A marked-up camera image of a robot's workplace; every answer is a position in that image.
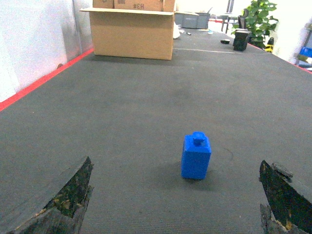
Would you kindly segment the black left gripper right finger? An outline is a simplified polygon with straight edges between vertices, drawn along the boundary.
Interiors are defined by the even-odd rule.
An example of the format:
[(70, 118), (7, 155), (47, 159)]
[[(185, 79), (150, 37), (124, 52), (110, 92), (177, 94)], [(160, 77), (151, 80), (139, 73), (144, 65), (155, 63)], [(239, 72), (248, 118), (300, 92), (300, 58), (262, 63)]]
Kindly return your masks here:
[(263, 160), (259, 181), (268, 204), (260, 205), (261, 227), (265, 234), (310, 234), (312, 232), (312, 189), (284, 166)]

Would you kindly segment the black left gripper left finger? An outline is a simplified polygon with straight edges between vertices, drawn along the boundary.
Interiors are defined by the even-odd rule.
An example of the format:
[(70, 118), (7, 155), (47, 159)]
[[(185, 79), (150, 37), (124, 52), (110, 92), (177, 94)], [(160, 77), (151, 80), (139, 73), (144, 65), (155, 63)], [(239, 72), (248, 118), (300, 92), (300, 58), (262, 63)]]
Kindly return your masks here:
[(93, 164), (82, 157), (0, 217), (2, 234), (78, 234), (93, 187)]

